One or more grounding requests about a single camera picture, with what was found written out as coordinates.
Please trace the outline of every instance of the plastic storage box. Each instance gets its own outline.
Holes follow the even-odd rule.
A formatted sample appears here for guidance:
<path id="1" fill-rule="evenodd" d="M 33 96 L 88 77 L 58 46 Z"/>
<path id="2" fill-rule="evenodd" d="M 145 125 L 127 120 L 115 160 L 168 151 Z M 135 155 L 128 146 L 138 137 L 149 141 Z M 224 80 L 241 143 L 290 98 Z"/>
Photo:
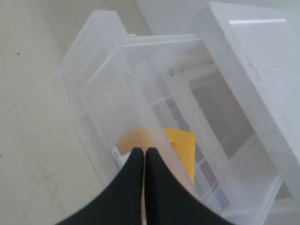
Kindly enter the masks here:
<path id="1" fill-rule="evenodd" d="M 224 63 L 221 68 L 228 74 Z M 288 188 L 278 165 L 198 35 L 136 37 L 115 12 L 94 11 L 55 83 L 103 188 L 118 172 L 110 151 L 145 128 L 182 185 L 229 221 L 262 225 L 280 208 L 276 196 Z M 163 128 L 195 133 L 194 185 Z"/>

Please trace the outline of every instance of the white floor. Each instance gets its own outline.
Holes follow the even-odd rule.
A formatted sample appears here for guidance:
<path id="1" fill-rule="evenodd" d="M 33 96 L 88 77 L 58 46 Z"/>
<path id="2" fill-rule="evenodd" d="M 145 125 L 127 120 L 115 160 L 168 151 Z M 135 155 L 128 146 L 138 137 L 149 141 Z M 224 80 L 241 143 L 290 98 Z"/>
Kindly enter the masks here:
<path id="1" fill-rule="evenodd" d="M 0 0 L 1 225 L 52 225 L 102 188 L 52 85 L 93 9 L 149 34 L 132 0 Z"/>

